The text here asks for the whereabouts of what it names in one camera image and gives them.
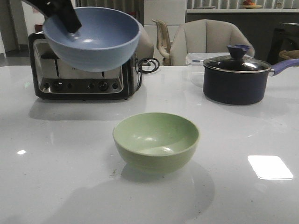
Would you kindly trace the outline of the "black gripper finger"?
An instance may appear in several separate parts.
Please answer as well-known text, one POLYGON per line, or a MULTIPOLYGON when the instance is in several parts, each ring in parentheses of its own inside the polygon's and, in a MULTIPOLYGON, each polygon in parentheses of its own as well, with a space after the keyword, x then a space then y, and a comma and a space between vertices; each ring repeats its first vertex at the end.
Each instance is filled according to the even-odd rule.
POLYGON ((46 19, 57 16, 69 33, 76 33, 81 23, 70 0, 24 0, 46 19))

